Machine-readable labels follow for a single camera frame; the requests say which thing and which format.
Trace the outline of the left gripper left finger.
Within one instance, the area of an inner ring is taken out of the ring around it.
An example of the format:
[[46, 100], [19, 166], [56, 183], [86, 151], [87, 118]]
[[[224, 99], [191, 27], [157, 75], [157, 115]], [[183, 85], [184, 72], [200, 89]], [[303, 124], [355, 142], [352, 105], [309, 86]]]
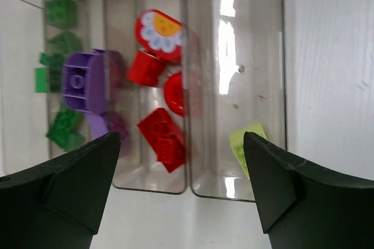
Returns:
[[116, 132], [1, 177], [1, 248], [89, 248], [121, 141]]

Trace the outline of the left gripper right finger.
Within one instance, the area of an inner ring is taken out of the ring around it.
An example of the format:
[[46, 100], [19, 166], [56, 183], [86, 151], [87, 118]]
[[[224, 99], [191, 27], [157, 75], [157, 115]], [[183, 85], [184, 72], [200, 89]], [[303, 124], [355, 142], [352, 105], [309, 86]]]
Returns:
[[372, 248], [373, 182], [328, 169], [246, 133], [246, 160], [272, 248]]

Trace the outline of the green and lime brick top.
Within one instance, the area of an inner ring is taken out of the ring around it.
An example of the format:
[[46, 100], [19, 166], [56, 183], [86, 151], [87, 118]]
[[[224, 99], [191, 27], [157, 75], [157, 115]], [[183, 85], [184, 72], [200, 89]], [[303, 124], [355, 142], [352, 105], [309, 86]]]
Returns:
[[250, 174], [248, 172], [248, 167], [247, 167], [247, 160], [245, 157], [246, 154], [246, 146], [244, 143], [244, 136], [246, 133], [255, 133], [262, 138], [266, 139], [266, 134], [264, 131], [264, 128], [260, 123], [254, 123], [249, 126], [243, 127], [239, 130], [233, 131], [230, 133], [228, 139], [230, 143], [230, 147], [235, 154], [241, 168], [243, 169], [246, 177], [250, 179]]

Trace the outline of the purple lego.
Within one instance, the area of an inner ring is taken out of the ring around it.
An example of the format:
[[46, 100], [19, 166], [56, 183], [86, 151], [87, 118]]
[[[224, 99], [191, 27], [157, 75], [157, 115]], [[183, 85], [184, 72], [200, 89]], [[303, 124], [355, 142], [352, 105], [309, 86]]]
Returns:
[[124, 119], [117, 112], [106, 112], [101, 115], [84, 113], [88, 121], [93, 139], [101, 137], [109, 132], [117, 132], [120, 136], [120, 156], [125, 157], [130, 150], [129, 130]]

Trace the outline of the red rectangular lego brick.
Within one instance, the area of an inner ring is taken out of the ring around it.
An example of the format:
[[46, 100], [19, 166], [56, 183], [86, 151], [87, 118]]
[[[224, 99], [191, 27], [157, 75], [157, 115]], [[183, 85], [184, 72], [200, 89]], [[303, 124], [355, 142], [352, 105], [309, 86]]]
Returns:
[[168, 173], [185, 163], [183, 132], [164, 108], [157, 108], [137, 124]]

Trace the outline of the purple lotus lego brick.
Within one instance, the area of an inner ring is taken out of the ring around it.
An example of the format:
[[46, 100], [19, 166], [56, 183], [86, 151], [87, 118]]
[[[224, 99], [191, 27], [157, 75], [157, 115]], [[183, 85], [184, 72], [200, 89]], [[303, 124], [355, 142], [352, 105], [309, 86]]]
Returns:
[[61, 96], [65, 105], [84, 113], [109, 111], [107, 93], [124, 75], [124, 60], [115, 50], [94, 49], [70, 54], [64, 62]]

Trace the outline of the red lego cluster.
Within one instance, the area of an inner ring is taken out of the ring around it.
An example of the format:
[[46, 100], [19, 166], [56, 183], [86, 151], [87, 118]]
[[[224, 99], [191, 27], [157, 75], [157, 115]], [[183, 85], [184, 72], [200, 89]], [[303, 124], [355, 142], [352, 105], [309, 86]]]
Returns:
[[138, 85], [156, 87], [164, 70], [165, 65], [156, 57], [138, 50], [126, 78]]

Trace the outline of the red arch lego brick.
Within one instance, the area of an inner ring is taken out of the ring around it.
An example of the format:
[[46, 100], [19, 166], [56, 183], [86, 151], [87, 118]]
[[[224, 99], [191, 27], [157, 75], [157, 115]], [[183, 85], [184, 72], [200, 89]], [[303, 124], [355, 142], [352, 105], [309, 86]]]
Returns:
[[164, 99], [172, 112], [179, 116], [187, 116], [189, 112], [192, 116], [202, 115], [202, 87], [199, 77], [194, 77], [190, 91], [190, 109], [185, 109], [183, 105], [182, 72], [172, 74], [164, 84]]

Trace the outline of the red flower lego brick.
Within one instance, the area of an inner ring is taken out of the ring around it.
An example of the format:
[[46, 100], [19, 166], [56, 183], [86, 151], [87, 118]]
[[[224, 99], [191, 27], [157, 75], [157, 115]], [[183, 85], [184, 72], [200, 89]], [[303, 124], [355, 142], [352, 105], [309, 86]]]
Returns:
[[141, 46], [163, 60], [180, 62], [182, 23], [164, 12], [145, 10], [136, 20], [135, 37]]

